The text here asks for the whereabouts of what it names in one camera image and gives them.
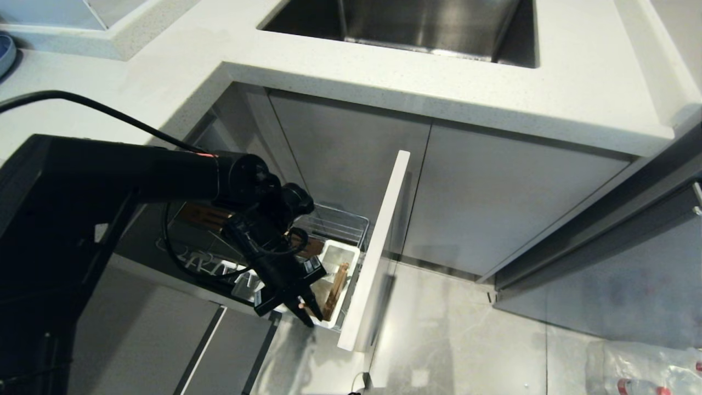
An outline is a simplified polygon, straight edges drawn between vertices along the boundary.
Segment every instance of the tiled floor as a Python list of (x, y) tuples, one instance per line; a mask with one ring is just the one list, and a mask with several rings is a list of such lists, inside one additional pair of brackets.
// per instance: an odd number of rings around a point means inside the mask
[[(584, 394), (585, 349), (595, 338), (493, 309), (488, 292), (494, 296), (489, 285), (399, 264), (365, 394)], [(267, 357), (277, 367), (264, 368), (252, 393), (348, 394), (363, 354), (294, 320), (281, 330), (287, 340), (271, 351), (279, 358)], [(291, 347), (302, 363), (283, 356)]]

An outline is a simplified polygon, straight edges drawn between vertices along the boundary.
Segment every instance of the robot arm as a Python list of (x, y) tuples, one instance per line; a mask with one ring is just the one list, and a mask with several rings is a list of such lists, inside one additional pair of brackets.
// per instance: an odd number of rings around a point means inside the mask
[(321, 318), (310, 284), (324, 269), (298, 263), (286, 236), (312, 198), (255, 155), (193, 150), (33, 135), (0, 167), (0, 394), (65, 393), (75, 325), (142, 203), (208, 200), (234, 212), (222, 236), (265, 284), (256, 312), (285, 304), (311, 325), (302, 297)]

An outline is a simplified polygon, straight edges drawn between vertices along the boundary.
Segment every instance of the plastic bottle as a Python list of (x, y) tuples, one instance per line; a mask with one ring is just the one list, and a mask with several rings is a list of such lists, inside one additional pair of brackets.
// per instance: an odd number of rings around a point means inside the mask
[(646, 380), (610, 378), (605, 381), (607, 395), (673, 395), (665, 387)]

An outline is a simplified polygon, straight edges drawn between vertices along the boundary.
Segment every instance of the pull-out drawer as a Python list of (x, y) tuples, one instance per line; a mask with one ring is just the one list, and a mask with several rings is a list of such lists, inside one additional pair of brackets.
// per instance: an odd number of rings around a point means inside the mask
[[(383, 252), (392, 242), (393, 234), (390, 230), (409, 157), (407, 151), (399, 151), (397, 154), (383, 203), (373, 222), (367, 249), (362, 252), (351, 276), (344, 300), (338, 301), (343, 309), (343, 313), (338, 315), (339, 321), (333, 325), (322, 325), (340, 332), (338, 346), (341, 349), (367, 351), (380, 325), (389, 279), (395, 269), (392, 260)], [(232, 294), (231, 285), (198, 282), (176, 268), (162, 248), (159, 248), (160, 221), (161, 207), (147, 206), (125, 232), (111, 264), (202, 299), (254, 314), (253, 302)]]

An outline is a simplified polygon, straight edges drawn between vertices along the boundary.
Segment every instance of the kitchen sink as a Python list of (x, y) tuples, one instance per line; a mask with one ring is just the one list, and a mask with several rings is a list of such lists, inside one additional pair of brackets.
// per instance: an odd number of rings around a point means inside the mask
[(521, 67), (537, 64), (533, 0), (290, 0), (260, 29)]

